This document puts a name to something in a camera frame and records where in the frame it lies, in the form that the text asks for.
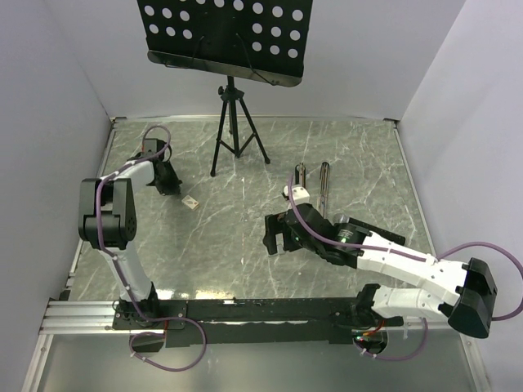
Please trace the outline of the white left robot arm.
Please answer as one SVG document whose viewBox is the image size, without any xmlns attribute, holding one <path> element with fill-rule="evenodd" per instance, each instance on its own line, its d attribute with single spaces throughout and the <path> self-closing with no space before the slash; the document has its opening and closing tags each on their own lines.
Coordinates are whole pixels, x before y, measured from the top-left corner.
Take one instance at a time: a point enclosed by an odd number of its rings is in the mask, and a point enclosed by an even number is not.
<svg viewBox="0 0 523 392">
<path fill-rule="evenodd" d="M 78 234 L 110 267 L 119 289 L 115 315 L 133 327 L 151 328 L 162 316 L 154 284 L 146 275 L 134 243 L 137 232 L 135 192 L 154 187 L 178 195 L 181 180 L 169 157 L 167 141 L 146 138 L 123 167 L 80 184 Z"/>
</svg>

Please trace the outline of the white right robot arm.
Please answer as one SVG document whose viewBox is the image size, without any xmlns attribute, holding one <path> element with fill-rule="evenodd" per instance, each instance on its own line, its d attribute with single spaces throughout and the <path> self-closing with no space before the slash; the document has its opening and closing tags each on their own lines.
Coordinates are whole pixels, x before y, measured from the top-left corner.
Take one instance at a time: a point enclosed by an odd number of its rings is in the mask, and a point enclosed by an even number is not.
<svg viewBox="0 0 523 392">
<path fill-rule="evenodd" d="M 268 254 L 307 249 L 332 265 L 384 274 L 407 288 L 380 286 L 357 306 L 358 319 L 419 317 L 445 320 L 455 331 L 489 336 L 498 289 L 486 262 L 438 259 L 405 247 L 386 230 L 349 219 L 330 223 L 309 203 L 268 215 L 262 240 Z"/>
</svg>

